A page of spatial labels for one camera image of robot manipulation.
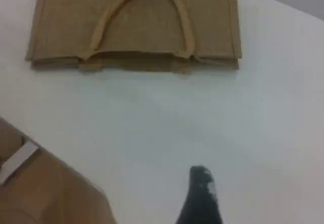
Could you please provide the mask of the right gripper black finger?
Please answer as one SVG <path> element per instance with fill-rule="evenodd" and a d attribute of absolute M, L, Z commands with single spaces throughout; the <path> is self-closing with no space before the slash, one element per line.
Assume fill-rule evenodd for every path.
<path fill-rule="evenodd" d="M 223 223 L 215 181 L 205 166 L 190 168 L 188 193 L 176 223 Z"/>

